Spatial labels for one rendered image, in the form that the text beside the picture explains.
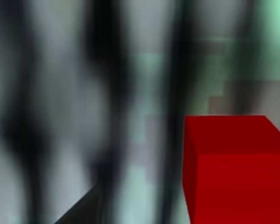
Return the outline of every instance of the cube's front face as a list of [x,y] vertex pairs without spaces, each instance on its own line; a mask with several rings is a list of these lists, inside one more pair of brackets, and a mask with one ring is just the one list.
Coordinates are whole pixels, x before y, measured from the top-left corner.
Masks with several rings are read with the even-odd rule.
[[[241,119],[243,122],[247,121],[244,116]],[[184,184],[184,191],[191,223],[280,224],[280,149],[272,147],[262,150],[264,145],[257,150],[252,149],[252,152],[243,148],[242,153],[233,149],[216,149],[215,145],[212,150],[199,149],[206,145],[197,141],[200,136],[191,133],[196,126],[201,129],[201,124],[208,124],[201,117],[190,123],[185,131],[183,182],[188,183]],[[224,131],[240,134],[237,133],[237,125],[234,130],[219,130],[221,134],[218,133],[218,136],[224,136]],[[264,129],[259,130],[263,136],[272,134],[276,140],[276,144],[272,145],[280,147],[280,138],[276,137],[276,131],[273,125],[271,130],[265,130],[266,133],[261,133]],[[186,169],[194,169],[196,173],[189,170],[189,175],[186,175]],[[187,189],[190,183],[195,183],[195,187]]]

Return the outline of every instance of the red box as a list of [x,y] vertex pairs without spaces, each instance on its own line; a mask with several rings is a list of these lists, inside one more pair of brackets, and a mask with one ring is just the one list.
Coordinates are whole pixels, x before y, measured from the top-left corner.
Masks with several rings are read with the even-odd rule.
[[265,116],[185,119],[191,224],[280,224],[280,132]]

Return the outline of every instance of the red cube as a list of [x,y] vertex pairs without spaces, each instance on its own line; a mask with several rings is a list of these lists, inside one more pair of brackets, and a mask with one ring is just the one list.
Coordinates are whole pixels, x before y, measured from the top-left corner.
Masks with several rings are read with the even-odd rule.
[[280,132],[265,116],[185,119],[191,224],[280,224]]

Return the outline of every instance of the red block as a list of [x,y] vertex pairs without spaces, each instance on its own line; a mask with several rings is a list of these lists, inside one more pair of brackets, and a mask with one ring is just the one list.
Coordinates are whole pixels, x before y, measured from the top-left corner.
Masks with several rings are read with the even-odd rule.
[[280,132],[265,116],[185,119],[191,224],[280,224]]

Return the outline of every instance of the cube's top face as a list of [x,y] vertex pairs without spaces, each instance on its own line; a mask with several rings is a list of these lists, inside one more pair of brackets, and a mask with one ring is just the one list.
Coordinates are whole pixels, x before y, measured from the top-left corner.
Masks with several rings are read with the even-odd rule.
[[199,154],[280,153],[280,131],[265,116],[187,116],[185,128]]

